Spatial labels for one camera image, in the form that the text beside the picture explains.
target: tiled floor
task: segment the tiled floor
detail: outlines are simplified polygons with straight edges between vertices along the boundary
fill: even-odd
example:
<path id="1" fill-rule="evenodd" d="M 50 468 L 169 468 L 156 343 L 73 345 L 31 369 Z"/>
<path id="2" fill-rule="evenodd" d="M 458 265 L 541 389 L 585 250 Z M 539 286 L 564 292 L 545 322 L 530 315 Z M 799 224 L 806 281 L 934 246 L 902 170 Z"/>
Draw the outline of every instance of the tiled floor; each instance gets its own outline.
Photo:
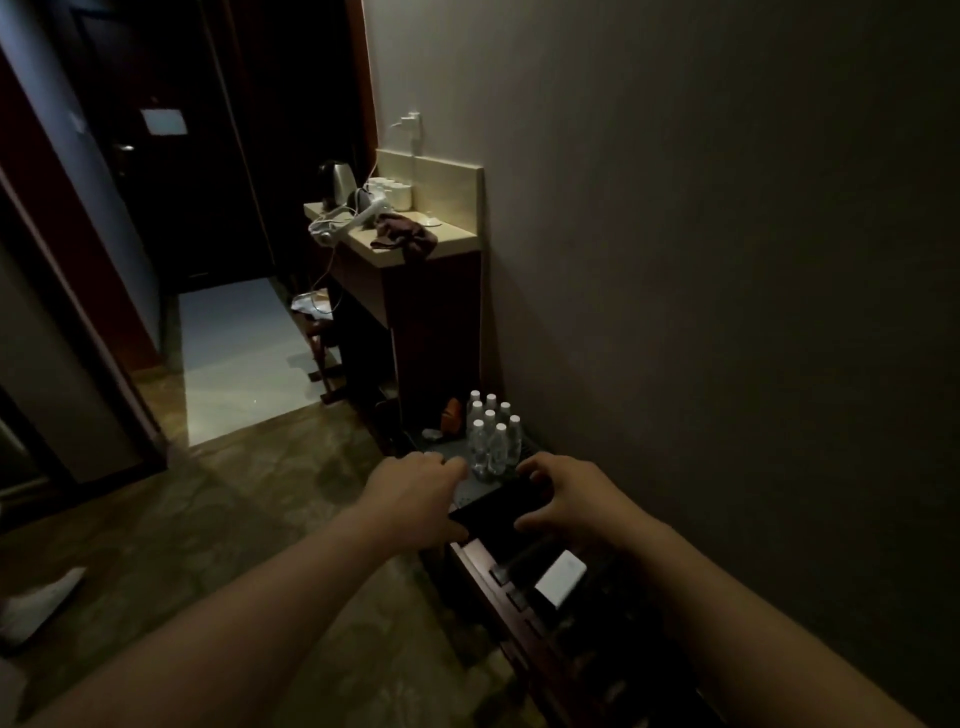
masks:
<path id="1" fill-rule="evenodd" d="M 172 374 L 138 385 L 173 443 L 170 469 L 0 538 L 4 591 L 88 569 L 63 611 L 13 658 L 31 680 L 21 719 L 322 528 L 380 460 L 346 402 L 312 404 L 188 448 L 176 351 L 169 365 Z M 388 563 L 349 602 L 270 724 L 507 728 L 543 719 L 517 694 L 486 632 L 444 606 L 412 556 Z"/>
<path id="2" fill-rule="evenodd" d="M 310 349 L 267 279 L 180 295 L 187 432 L 198 445 L 320 401 Z"/>

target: dark wooden door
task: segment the dark wooden door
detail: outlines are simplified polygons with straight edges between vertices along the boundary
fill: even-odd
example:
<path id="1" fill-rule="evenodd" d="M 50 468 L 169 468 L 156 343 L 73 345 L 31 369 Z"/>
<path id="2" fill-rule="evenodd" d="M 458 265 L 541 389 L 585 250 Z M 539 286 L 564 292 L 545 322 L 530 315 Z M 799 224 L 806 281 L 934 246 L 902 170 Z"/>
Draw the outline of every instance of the dark wooden door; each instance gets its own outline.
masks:
<path id="1" fill-rule="evenodd" d="M 269 275 L 227 97 L 186 0 L 48 0 L 55 43 L 165 287 Z"/>

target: countertop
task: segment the countertop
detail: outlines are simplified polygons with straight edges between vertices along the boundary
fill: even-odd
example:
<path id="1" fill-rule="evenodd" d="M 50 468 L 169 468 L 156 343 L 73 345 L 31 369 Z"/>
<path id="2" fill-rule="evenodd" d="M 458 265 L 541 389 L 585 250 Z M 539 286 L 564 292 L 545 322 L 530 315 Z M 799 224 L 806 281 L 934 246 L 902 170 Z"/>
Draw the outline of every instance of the countertop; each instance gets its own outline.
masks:
<path id="1" fill-rule="evenodd" d="M 316 220 L 320 217 L 323 209 L 323 203 L 306 203 L 303 205 L 303 213 L 310 220 Z M 421 224 L 426 219 L 426 215 L 412 210 L 399 214 Z M 437 236 L 437 247 L 427 258 L 428 260 L 480 250 L 480 238 L 473 232 L 456 228 L 448 223 L 440 223 L 436 228 L 427 229 Z M 390 268 L 404 264 L 403 251 L 400 249 L 378 251 L 371 248 L 370 245 L 375 238 L 376 231 L 374 230 L 354 230 L 350 232 L 347 242 L 356 253 L 377 268 Z"/>

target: white tile floor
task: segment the white tile floor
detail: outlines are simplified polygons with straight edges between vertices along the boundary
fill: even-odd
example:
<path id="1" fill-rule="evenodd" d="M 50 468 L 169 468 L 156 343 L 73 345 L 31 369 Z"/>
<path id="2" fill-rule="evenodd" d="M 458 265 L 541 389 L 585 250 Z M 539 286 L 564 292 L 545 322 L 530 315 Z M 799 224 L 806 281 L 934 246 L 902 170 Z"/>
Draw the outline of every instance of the white tile floor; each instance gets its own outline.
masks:
<path id="1" fill-rule="evenodd" d="M 317 365 L 266 279 L 180 295 L 190 445 L 319 401 Z"/>

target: brown cloth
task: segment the brown cloth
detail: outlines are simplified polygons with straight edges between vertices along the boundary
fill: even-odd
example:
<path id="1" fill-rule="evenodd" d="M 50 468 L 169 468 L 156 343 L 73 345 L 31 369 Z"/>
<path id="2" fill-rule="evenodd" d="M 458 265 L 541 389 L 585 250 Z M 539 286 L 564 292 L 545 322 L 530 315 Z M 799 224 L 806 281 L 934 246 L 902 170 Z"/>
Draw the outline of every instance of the brown cloth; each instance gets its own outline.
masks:
<path id="1" fill-rule="evenodd" d="M 437 247 L 437 236 L 420 223 L 395 212 L 376 216 L 376 239 L 370 244 L 376 251 L 403 249 L 408 263 L 424 260 Z"/>

